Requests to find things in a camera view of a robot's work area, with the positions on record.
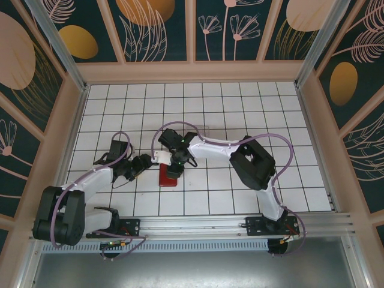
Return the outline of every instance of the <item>cable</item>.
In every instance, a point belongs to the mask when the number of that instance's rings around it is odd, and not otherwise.
[[[57,199],[56,201],[56,205],[53,209],[53,214],[52,214],[52,220],[50,222],[50,241],[52,243],[52,245],[59,249],[60,247],[63,246],[63,244],[60,244],[58,245],[56,243],[56,240],[55,240],[55,224],[56,224],[56,217],[57,217],[57,214],[58,214],[58,210],[59,210],[59,206],[60,206],[60,203],[61,201],[63,200],[64,196],[73,188],[73,187],[76,187],[77,184],[84,180],[86,177],[88,177],[90,174],[92,173],[95,173],[96,171],[99,171],[101,169],[104,169],[104,168],[107,168],[109,166],[112,166],[114,164],[116,164],[117,162],[119,162],[120,160],[122,160],[124,158],[124,156],[126,156],[128,154],[128,151],[129,151],[129,148],[130,148],[130,138],[129,136],[123,132],[123,131],[120,131],[120,132],[116,132],[113,136],[112,136],[112,140],[117,136],[117,135],[120,135],[120,134],[123,134],[126,138],[127,138],[127,142],[128,142],[128,145],[127,145],[127,148],[126,150],[124,151],[124,153],[119,157],[117,158],[115,161],[111,162],[111,163],[108,163],[106,165],[102,165],[100,167],[97,167],[97,168],[94,168],[90,171],[88,171],[87,173],[85,173],[84,175],[80,176],[79,178],[77,178],[72,184],[70,184],[66,189],[64,189],[64,191],[61,193],[61,195],[59,196],[59,198]]]
[[[288,209],[288,207],[284,206],[281,204],[281,202],[279,201],[278,197],[277,197],[277,193],[276,193],[276,188],[275,188],[275,183],[278,179],[278,177],[284,173],[285,170],[288,169],[288,167],[290,166],[292,160],[293,160],[293,146],[292,144],[288,141],[288,139],[286,139],[285,137],[281,136],[281,135],[278,135],[278,134],[274,134],[274,133],[265,133],[265,134],[260,134],[260,135],[256,135],[256,136],[252,136],[250,138],[247,138],[245,140],[240,140],[238,142],[235,142],[235,143],[229,143],[229,144],[226,144],[226,143],[219,143],[219,142],[214,142],[214,141],[210,141],[206,138],[204,138],[202,136],[202,134],[200,133],[199,129],[193,125],[193,124],[190,124],[190,123],[187,123],[187,122],[184,122],[184,121],[173,121],[173,122],[169,122],[167,124],[164,124],[163,126],[161,126],[155,133],[153,139],[152,139],[152,143],[151,143],[151,154],[152,154],[152,158],[155,159],[155,151],[154,151],[154,145],[155,145],[155,139],[156,139],[156,136],[163,130],[163,128],[169,126],[169,125],[172,125],[172,124],[184,124],[184,125],[188,125],[192,128],[194,128],[196,130],[196,133],[197,133],[197,136],[200,138],[201,141],[207,143],[207,144],[211,144],[211,145],[217,145],[217,146],[223,146],[223,147],[229,147],[229,146],[238,146],[238,145],[242,145],[242,144],[245,144],[249,141],[252,141],[252,140],[256,140],[258,138],[263,138],[263,137],[276,137],[276,138],[279,138],[281,140],[283,140],[284,142],[286,142],[288,144],[288,147],[289,147],[289,150],[290,150],[290,155],[289,155],[289,159],[288,159],[288,162],[287,164],[280,170],[280,172],[278,172],[276,174],[275,177],[273,177],[272,179],[272,192],[274,194],[274,198],[277,202],[277,204],[282,207],[283,209],[285,209],[288,213],[292,213],[301,223],[301,226],[302,226],[302,229],[303,229],[303,236],[302,236],[302,242],[300,244],[300,246],[295,249],[294,251],[292,252],[288,252],[288,253],[284,253],[284,254],[276,254],[276,255],[279,255],[279,256],[288,256],[288,255],[291,255],[293,253],[296,253],[297,251],[299,251],[304,242],[305,242],[305,238],[306,238],[306,234],[307,234],[307,230],[305,229],[305,225],[304,225],[304,222],[303,220],[301,219],[301,217],[293,212],[292,210]]]
[[[124,238],[124,241],[127,240],[127,239],[130,239],[131,242],[132,240],[135,240],[135,239],[141,239],[142,241],[140,243],[138,243],[136,246],[134,246],[132,249],[130,249],[129,251],[127,252],[124,252],[124,253],[120,253],[119,255],[117,255],[116,257],[112,258],[111,261],[114,261],[114,260],[120,260],[122,258],[125,258],[127,257],[129,254],[131,254],[134,250],[138,249],[141,245],[143,245],[143,243],[146,241],[146,237],[143,237],[143,236],[124,236],[122,237],[123,235],[118,235],[118,234],[112,234],[112,233],[108,233],[108,232],[104,232],[104,231],[95,231],[94,233],[99,233],[99,234],[103,234],[103,235],[106,235],[106,236],[110,236],[110,237],[116,237],[116,238]],[[102,257],[104,258],[104,260],[107,259],[107,257],[105,256],[104,252],[105,250],[108,248],[108,246],[104,247],[103,250],[101,251],[101,255]]]

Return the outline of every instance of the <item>red object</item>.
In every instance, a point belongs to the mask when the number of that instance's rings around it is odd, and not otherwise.
[[[167,177],[167,165],[160,164],[160,174],[158,179],[158,185],[160,187],[176,187],[178,184],[177,179]]]

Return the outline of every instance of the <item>decorative wallpaper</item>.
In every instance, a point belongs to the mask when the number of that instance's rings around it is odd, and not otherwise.
[[[384,102],[345,138],[349,158],[371,213],[384,209]]]
[[[284,0],[265,60],[304,60],[334,0]]]
[[[186,61],[184,0],[108,0],[127,62]]]
[[[384,85],[384,1],[369,0],[319,79],[339,128]]]
[[[41,0],[41,3],[76,63],[117,61],[97,1]]]
[[[196,60],[256,60],[271,1],[196,1]]]
[[[14,217],[40,145],[0,108],[0,214]]]
[[[0,229],[0,255],[2,252],[2,248],[4,247],[5,240],[7,239],[8,231],[4,229]]]
[[[0,93],[45,130],[62,78],[10,1],[0,2]]]
[[[341,17],[341,20],[339,22],[339,24],[337,25],[336,27],[336,30],[334,31],[334,34],[332,35],[332,37],[329,39],[327,45],[324,47],[324,50],[323,52],[321,53],[320,57],[318,58],[316,64],[314,65],[314,68],[317,70],[317,68],[319,67],[319,65],[321,64],[321,62],[323,61],[325,55],[327,54],[328,52],[328,48],[330,47],[331,43],[333,43],[335,41],[335,38],[337,36],[337,34],[339,33],[341,27],[343,27],[344,25],[344,22],[346,21],[346,19],[348,18],[348,15],[349,13],[351,12],[353,6],[355,6],[356,4],[356,0],[351,0],[349,2],[349,5],[347,7],[347,10],[346,12],[343,14],[343,16]]]

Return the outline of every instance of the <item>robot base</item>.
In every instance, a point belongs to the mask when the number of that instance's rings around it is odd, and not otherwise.
[[[121,235],[122,238],[125,236],[138,236],[140,232],[140,219],[119,219],[118,223],[116,224],[118,228],[117,232],[114,231],[108,231],[108,229],[101,230],[104,232],[109,232],[117,235]],[[103,239],[103,238],[110,238],[110,236],[106,236],[99,233],[88,233],[85,235],[89,239]]]

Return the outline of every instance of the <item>white grid tile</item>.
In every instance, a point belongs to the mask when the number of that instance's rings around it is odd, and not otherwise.
[[[144,99],[126,99],[124,114],[142,114],[144,112]]]
[[[259,87],[257,82],[242,82],[240,83],[240,90],[242,96],[259,96]]]
[[[203,96],[204,97],[220,97],[221,96],[220,83],[203,83]]]
[[[164,98],[164,84],[147,84],[146,98]]]
[[[105,99],[88,100],[86,102],[84,115],[102,115],[106,106]]]
[[[201,112],[203,111],[203,98],[185,98],[184,112]]]
[[[310,211],[330,211],[331,206],[325,188],[305,188]]]
[[[183,192],[160,192],[160,216],[184,214]]]
[[[233,201],[236,214],[259,213],[259,203],[253,190],[234,190]]]
[[[98,134],[98,132],[79,133],[75,150],[96,150]]]
[[[240,96],[239,83],[222,83],[221,91],[223,96]]]
[[[279,96],[262,96],[262,103],[264,111],[282,111],[280,97]]]
[[[231,190],[209,191],[209,210],[211,214],[233,214],[233,197]]]
[[[225,112],[243,112],[241,97],[223,97]]]
[[[166,98],[164,100],[164,113],[182,113],[183,111],[183,98]]]
[[[208,189],[228,190],[232,189],[229,168],[208,169]]]
[[[296,95],[296,89],[292,82],[277,82],[278,93],[284,95]]]
[[[259,82],[261,96],[278,96],[275,82]]]
[[[106,99],[109,85],[92,85],[88,99]]]
[[[186,191],[184,197],[186,215],[209,214],[207,191]]]
[[[201,83],[185,83],[184,97],[201,97],[203,96],[203,88]]]
[[[117,209],[120,216],[133,216],[134,193],[112,193],[110,207]]]
[[[183,97],[183,84],[172,83],[166,84],[165,97]]]
[[[124,104],[124,99],[108,99],[104,114],[123,114]]]
[[[145,84],[129,84],[127,90],[127,98],[144,98]]]
[[[158,216],[159,192],[136,193],[134,216]]]
[[[331,210],[292,83],[92,86],[68,181],[84,174],[94,160],[109,150],[116,131],[128,133],[135,147],[133,156],[149,154],[155,130],[172,121],[206,127],[206,135],[213,139],[240,140],[245,135],[267,132],[288,138],[295,157],[276,184],[280,187],[278,197],[281,191],[284,203],[296,211]],[[182,124],[169,128],[185,133]],[[274,156],[280,171],[289,157],[286,144],[273,137],[257,141]],[[160,148],[155,141],[155,149]],[[115,188],[107,185],[98,191],[87,209],[111,204],[118,207],[123,217],[258,213],[262,204],[257,202],[255,192],[241,182],[227,162],[197,159],[197,163],[197,168],[185,165],[176,187],[158,186],[158,166],[152,166],[133,182],[127,183],[120,177],[113,185]]]
[[[263,105],[261,97],[253,96],[253,97],[241,97],[242,104],[244,107],[244,111],[263,111]]]
[[[145,99],[144,113],[162,113],[164,111],[163,98]]]
[[[109,85],[108,99],[125,99],[128,85]]]
[[[204,112],[223,112],[221,97],[204,97]]]

